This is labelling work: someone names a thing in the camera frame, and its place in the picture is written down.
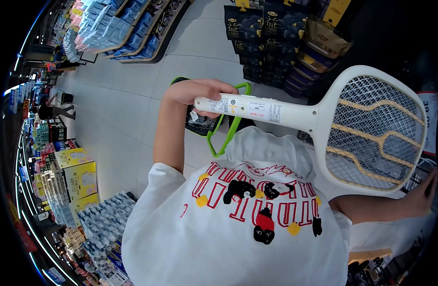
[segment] fly swatter handle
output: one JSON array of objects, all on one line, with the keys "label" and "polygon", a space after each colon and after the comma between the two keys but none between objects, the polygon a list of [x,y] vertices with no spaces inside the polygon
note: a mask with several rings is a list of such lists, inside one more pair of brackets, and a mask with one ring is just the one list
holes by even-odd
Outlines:
[{"label": "fly swatter handle", "polygon": [[221,96],[219,101],[196,97],[195,107],[200,111],[249,118],[308,133],[313,132],[317,126],[319,114],[317,105],[298,105],[251,95],[221,93]]}]

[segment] fly swatter frame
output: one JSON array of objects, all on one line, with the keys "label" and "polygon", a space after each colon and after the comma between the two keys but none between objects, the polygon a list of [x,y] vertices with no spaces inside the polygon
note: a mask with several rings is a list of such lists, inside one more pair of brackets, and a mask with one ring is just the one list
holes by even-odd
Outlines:
[{"label": "fly swatter frame", "polygon": [[[352,66],[343,71],[330,86],[325,97],[317,105],[313,106],[281,102],[271,98],[222,93],[222,99],[217,102],[205,97],[195,98],[195,107],[201,111],[229,114],[302,130],[313,138],[314,150],[320,172],[329,182],[358,192],[387,195],[400,189],[406,180],[403,180],[399,185],[390,190],[371,189],[339,181],[330,174],[325,163],[327,142],[338,99],[349,81],[359,76],[376,77],[404,92],[420,106],[424,126],[427,126],[427,117],[422,107],[423,103],[417,94],[392,76],[370,66]],[[427,129],[423,128],[422,146],[424,145],[426,131]],[[421,156],[421,153],[422,148],[420,148],[417,158]],[[413,173],[416,164],[417,162],[413,164],[409,174]]]}]

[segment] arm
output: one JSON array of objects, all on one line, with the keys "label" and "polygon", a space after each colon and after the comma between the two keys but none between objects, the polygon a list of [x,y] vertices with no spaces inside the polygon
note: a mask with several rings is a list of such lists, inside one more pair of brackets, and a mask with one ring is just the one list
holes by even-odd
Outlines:
[{"label": "arm", "polygon": [[[438,170],[434,168],[426,180],[401,199],[349,194],[331,199],[329,205],[332,210],[345,214],[353,224],[424,216],[432,205],[437,175]],[[431,182],[430,192],[426,196],[425,190]]]},{"label": "arm", "polygon": [[54,96],[52,96],[51,98],[49,98],[49,100],[46,101],[46,105],[49,105],[49,104],[52,102],[52,100],[54,100],[54,98],[56,98],[56,97],[57,97],[57,94],[55,94]]},{"label": "arm", "polygon": [[[219,92],[238,94],[236,88],[218,80],[182,81],[166,90],[159,109],[153,150],[154,163],[165,163],[182,174],[187,106],[194,104],[195,97],[220,100]],[[219,116],[211,112],[196,112],[211,118]]]}]

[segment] red sign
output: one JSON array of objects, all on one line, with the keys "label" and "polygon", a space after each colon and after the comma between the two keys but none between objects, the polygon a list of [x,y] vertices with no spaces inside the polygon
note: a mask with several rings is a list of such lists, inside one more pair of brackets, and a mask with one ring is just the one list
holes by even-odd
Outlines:
[{"label": "red sign", "polygon": [[10,209],[10,216],[12,218],[12,223],[14,224],[17,234],[20,237],[20,240],[27,252],[33,252],[38,250],[36,248],[36,245],[34,245],[33,240],[31,240],[30,236],[28,235],[27,231],[25,230],[25,227],[23,227],[21,221],[18,219],[17,209],[12,200],[10,199],[10,195],[6,194],[7,203],[9,204]]},{"label": "red sign", "polygon": [[30,110],[30,101],[24,100],[23,101],[23,109],[22,109],[22,113],[21,113],[21,116],[23,119],[28,118],[28,111],[29,110]]}]

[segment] store aisle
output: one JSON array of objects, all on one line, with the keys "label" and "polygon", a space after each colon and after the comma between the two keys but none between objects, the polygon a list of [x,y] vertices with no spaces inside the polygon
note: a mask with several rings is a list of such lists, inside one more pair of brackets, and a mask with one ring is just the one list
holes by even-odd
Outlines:
[{"label": "store aisle", "polygon": [[[164,58],[157,64],[123,65],[98,56],[75,72],[58,78],[56,88],[74,95],[76,120],[65,120],[69,132],[96,160],[101,200],[123,190],[139,197],[147,186],[160,99],[175,77],[217,78],[233,85],[244,82],[239,57],[224,31],[223,5],[229,0],[197,0],[187,10]],[[282,90],[251,83],[253,95],[305,103]],[[273,124],[257,123],[275,135],[297,131]],[[221,146],[228,124],[212,137]],[[185,172],[189,177],[213,157],[206,140],[186,131]],[[329,199],[349,191],[328,183],[319,172],[314,184]],[[394,198],[403,196],[395,193]],[[352,226],[351,250],[392,248],[394,254],[407,250],[423,226],[430,229],[434,218],[406,219],[390,223]]]}]

